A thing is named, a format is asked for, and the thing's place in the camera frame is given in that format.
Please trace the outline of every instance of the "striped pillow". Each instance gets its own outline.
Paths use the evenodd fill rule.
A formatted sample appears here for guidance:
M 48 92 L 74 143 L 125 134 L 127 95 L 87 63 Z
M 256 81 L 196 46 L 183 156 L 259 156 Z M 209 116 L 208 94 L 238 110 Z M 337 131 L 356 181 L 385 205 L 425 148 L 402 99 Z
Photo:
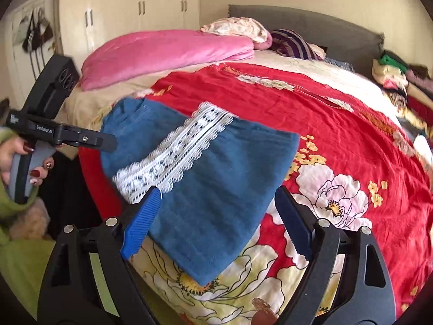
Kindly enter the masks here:
M 271 35 L 271 50 L 278 52 L 281 56 L 320 60 L 320 57 L 298 33 L 289 29 L 276 29 Z

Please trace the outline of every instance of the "gray handle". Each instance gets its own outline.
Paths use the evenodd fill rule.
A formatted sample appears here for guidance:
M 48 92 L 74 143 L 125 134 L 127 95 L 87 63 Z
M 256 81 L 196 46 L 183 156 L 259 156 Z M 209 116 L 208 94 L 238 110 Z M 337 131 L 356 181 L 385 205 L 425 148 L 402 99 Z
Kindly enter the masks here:
M 30 160 L 29 167 L 25 168 L 25 171 L 20 173 L 18 173 L 19 162 L 20 159 L 25 158 L 26 155 L 14 154 L 14 158 L 12 159 L 12 168 L 10 169 L 10 180 L 9 180 L 9 188 L 8 188 L 8 195 L 14 202 L 18 204 L 23 204 L 22 202 L 17 201 L 15 195 L 18 174 L 20 175 L 25 174 L 24 196 L 25 198 L 28 198 L 30 196 L 33 187 L 30 183 L 30 179 L 31 179 L 29 175 L 30 171 L 34 170 L 36 167 L 42 167 L 42 163 L 44 162 L 44 160 L 52 156 L 54 153 L 55 153 L 55 148 L 53 146 L 51 146 L 46 142 L 37 141 L 35 145 L 35 151 L 33 152 L 32 158 Z

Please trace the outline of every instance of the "headboard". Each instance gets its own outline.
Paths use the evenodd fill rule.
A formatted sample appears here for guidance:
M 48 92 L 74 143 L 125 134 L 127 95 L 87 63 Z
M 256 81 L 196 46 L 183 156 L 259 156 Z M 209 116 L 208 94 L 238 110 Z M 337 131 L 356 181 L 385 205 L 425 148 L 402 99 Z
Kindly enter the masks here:
M 372 78 L 372 63 L 382 51 L 384 35 L 322 13 L 277 6 L 229 5 L 230 17 L 251 17 L 266 29 L 291 29 L 308 43 L 328 47 L 327 55 L 352 64 Z

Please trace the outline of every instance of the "pink blanket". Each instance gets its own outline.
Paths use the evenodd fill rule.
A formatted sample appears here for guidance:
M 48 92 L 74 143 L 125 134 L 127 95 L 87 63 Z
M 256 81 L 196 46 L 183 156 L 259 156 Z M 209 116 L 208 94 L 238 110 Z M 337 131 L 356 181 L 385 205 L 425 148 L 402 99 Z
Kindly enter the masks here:
M 83 90 L 103 88 L 143 74 L 254 55 L 250 38 L 192 30 L 140 31 L 110 40 L 84 62 Z

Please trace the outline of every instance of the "metal screw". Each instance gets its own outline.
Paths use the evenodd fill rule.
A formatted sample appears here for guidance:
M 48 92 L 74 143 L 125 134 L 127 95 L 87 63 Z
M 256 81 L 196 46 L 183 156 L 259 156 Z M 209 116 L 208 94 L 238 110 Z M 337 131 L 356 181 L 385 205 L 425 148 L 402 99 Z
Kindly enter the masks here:
M 361 227 L 361 232 L 363 234 L 372 234 L 372 230 L 370 230 L 370 228 L 368 226 L 362 226 Z
M 107 226 L 115 226 L 117 223 L 117 219 L 115 217 L 110 217 L 107 221 L 105 221 L 105 225 Z
M 74 226 L 72 225 L 66 225 L 63 229 L 63 232 L 65 233 L 71 233 L 74 230 Z
M 322 226 L 323 228 L 328 228 L 330 226 L 330 222 L 327 219 L 320 219 L 319 220 L 319 225 Z

